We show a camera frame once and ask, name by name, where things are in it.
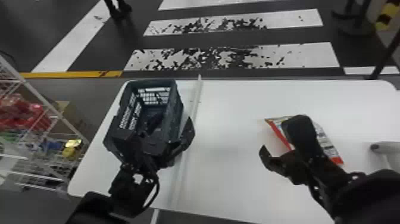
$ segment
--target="shoe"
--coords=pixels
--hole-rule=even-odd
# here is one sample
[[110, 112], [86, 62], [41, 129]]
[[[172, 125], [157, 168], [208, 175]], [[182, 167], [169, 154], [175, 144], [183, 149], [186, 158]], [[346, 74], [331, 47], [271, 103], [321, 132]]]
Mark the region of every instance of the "shoe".
[[118, 3], [118, 8], [121, 10], [123, 13], [130, 13], [132, 12], [132, 7], [126, 3], [126, 2], [120, 2]]
[[110, 15], [113, 19], [116, 20], [122, 19], [124, 17], [124, 14], [116, 8], [110, 8]]

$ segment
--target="white table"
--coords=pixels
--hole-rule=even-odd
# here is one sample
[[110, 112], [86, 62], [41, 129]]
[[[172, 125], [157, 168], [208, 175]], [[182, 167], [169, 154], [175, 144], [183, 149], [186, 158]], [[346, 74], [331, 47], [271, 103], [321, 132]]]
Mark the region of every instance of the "white table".
[[[195, 81], [177, 84], [189, 105]], [[102, 140], [120, 94], [71, 180], [71, 195], [107, 194], [118, 172], [120, 162]], [[306, 186], [293, 186], [263, 167], [262, 144], [273, 155], [286, 151], [264, 118], [309, 115], [339, 150], [347, 172], [371, 173], [389, 164], [370, 144], [400, 141], [398, 99], [394, 86], [381, 80], [204, 81], [177, 204], [171, 196], [179, 164], [159, 172], [161, 192], [152, 207], [254, 223], [332, 224]]]

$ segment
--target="red snack package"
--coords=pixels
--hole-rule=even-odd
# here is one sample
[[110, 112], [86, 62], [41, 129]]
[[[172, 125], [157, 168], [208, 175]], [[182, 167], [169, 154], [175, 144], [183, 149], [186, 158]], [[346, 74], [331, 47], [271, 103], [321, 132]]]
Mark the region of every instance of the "red snack package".
[[21, 113], [26, 113], [29, 110], [29, 103], [22, 97], [21, 94], [11, 94], [0, 100], [0, 111], [12, 114], [18, 117]]
[[[271, 126], [271, 128], [274, 130], [274, 133], [284, 143], [286, 148], [288, 148], [289, 150], [294, 150], [293, 146], [286, 139], [285, 134], [282, 129], [282, 126], [281, 126], [282, 122], [284, 122], [285, 120], [287, 120], [291, 117], [292, 116], [265, 119], [265, 122], [267, 122]], [[322, 127], [315, 122], [312, 122], [312, 123], [314, 125], [315, 132], [317, 133], [317, 140], [318, 140], [319, 144], [321, 145], [325, 155], [328, 156], [328, 158], [331, 159], [332, 162], [334, 162], [336, 164], [343, 164], [342, 158], [340, 157], [336, 148], [330, 142], [329, 138], [325, 134]]]
[[17, 119], [15, 121], [15, 126], [19, 129], [30, 129], [33, 126], [33, 130], [47, 130], [51, 125], [51, 120], [47, 114], [43, 113], [44, 110], [40, 104], [30, 104], [29, 113]]

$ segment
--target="yellow line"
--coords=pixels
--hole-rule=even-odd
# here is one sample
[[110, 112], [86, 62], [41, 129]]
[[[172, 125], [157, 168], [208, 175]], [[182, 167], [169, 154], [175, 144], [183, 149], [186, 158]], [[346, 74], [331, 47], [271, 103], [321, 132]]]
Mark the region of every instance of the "yellow line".
[[384, 24], [384, 23], [382, 23], [382, 22], [377, 22], [377, 23], [375, 24], [375, 28], [376, 28], [377, 30], [387, 30], [387, 29], [389, 28], [389, 25]]
[[22, 72], [21, 75], [25, 79], [38, 79], [38, 78], [109, 78], [120, 77], [123, 71], [66, 71], [66, 72], [40, 72], [28, 73]]
[[399, 11], [399, 7], [397, 5], [388, 3], [383, 7], [381, 14], [386, 14], [390, 17], [394, 17], [394, 16], [396, 16], [398, 11]]

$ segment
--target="floor marking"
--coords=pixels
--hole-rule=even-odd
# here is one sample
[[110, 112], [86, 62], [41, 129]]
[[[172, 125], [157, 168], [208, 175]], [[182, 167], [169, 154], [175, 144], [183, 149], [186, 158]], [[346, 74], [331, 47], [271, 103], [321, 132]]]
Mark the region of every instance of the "floor marking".
[[43, 72], [43, 73], [21, 73], [25, 79], [43, 78], [109, 78], [120, 77], [123, 71], [67, 71], [67, 72]]
[[210, 47], [141, 49], [133, 51], [125, 71], [217, 70], [339, 67], [330, 42]]
[[[347, 75], [371, 74], [375, 66], [344, 67], [343, 69]], [[380, 74], [400, 74], [400, 71], [396, 66], [386, 66]]]
[[317, 9], [152, 21], [144, 36], [323, 26]]
[[216, 5], [231, 5], [251, 2], [266, 2], [281, 0], [163, 0], [158, 10], [175, 10], [178, 8], [195, 8]]
[[104, 1], [99, 1], [32, 72], [67, 71], [109, 17]]

